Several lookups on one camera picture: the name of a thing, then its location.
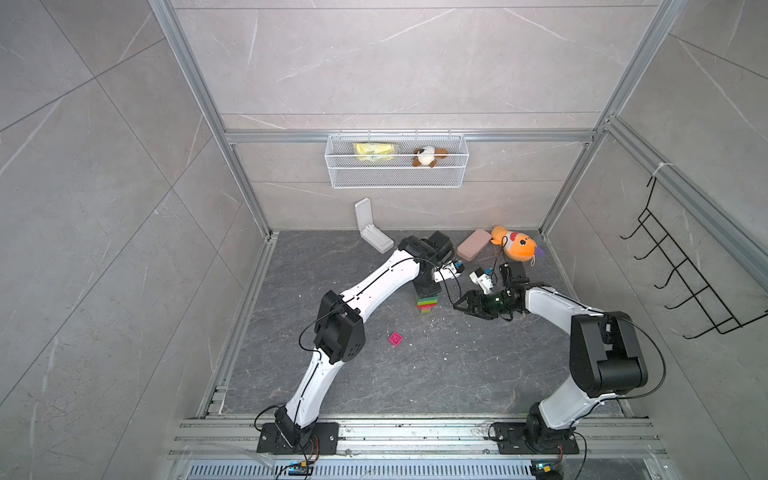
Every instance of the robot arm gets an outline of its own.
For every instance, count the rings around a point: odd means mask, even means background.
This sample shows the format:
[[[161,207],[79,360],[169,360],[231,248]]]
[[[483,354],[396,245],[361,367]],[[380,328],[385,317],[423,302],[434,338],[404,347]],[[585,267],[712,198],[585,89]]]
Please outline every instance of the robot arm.
[[[417,291],[439,292],[436,267],[443,267],[452,255],[453,245],[441,232],[434,232],[428,239],[411,236],[403,239],[392,256],[362,282],[341,295],[331,290],[323,296],[315,324],[318,353],[313,353],[291,400],[275,413],[277,426],[291,446],[304,442],[339,369],[365,345],[363,325],[373,310],[410,281]],[[455,268],[441,272],[458,276]]]
[[[331,290],[323,296],[315,323],[317,355],[313,353],[291,400],[275,413],[277,427],[291,446],[306,442],[339,369],[365,345],[363,325],[373,310],[409,281],[420,294],[440,291],[435,271],[452,254],[450,240],[440,232],[428,239],[408,237],[362,282],[341,295]],[[525,432],[529,445],[562,436],[599,402],[645,385],[647,370],[637,336],[628,323],[619,322],[628,318],[625,313],[602,312],[544,284],[530,284],[521,263],[504,263],[500,270],[501,292],[485,295],[471,290],[454,308],[485,319],[500,313],[509,313],[511,319],[513,312],[530,312],[571,336],[571,374],[551,396],[531,407]]]

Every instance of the gray marble floor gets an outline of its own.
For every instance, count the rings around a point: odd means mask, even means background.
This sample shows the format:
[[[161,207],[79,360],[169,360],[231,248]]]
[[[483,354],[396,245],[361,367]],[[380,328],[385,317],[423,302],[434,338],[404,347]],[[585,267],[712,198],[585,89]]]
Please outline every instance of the gray marble floor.
[[[396,245],[411,234],[388,231]],[[471,232],[446,231],[458,246]],[[536,232],[526,232],[536,240]],[[320,298],[340,293],[383,263],[381,254],[356,231],[283,231],[270,262],[256,310],[237,357],[225,413],[259,412],[293,394],[310,360],[297,339],[316,317]],[[493,246],[470,262],[490,267]],[[564,292],[548,254],[526,264],[531,281]],[[476,288],[466,274],[462,289]],[[458,288],[448,282],[451,297]],[[392,332],[404,337],[394,347]],[[305,335],[311,345],[312,335]],[[548,321],[527,315],[512,322],[487,321],[451,308],[445,291],[438,306],[422,315],[408,283],[390,296],[366,323],[366,346],[344,366],[323,402],[323,413],[525,413],[549,396],[568,375],[568,336]],[[593,415],[621,415],[615,402]]]

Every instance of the wire mesh basket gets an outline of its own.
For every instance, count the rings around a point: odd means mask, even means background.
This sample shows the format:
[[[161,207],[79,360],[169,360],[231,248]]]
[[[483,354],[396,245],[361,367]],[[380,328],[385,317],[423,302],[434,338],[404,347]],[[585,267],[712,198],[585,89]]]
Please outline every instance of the wire mesh basket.
[[[355,143],[394,144],[391,154],[358,154]],[[414,151],[431,145],[448,154],[434,167],[413,166]],[[336,134],[328,137],[326,165],[333,188],[460,187],[467,168],[460,134]]]

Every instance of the stuffed animal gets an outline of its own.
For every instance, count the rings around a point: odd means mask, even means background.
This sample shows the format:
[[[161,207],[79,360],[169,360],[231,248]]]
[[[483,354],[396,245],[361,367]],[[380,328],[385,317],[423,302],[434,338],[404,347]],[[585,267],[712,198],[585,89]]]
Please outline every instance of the stuffed animal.
[[[501,225],[493,227],[491,243],[502,245],[507,257],[518,262],[527,262],[544,251],[525,233],[510,232]]]
[[[417,148],[413,151],[415,157],[413,158],[414,167],[434,167],[437,165],[437,160],[445,158],[448,155],[448,151],[445,148],[434,148],[431,145],[426,147]]]

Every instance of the pink lego brick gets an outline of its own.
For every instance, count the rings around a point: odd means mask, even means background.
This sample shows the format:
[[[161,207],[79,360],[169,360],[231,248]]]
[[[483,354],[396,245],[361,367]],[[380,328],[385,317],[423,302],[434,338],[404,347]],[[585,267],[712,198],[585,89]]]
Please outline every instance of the pink lego brick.
[[[389,342],[394,346],[398,346],[402,342],[402,335],[397,332],[392,333],[392,336],[389,337]]]
[[[475,230],[467,240],[464,240],[456,249],[456,254],[462,259],[471,262],[478,256],[480,250],[491,242],[491,234],[485,230]]]

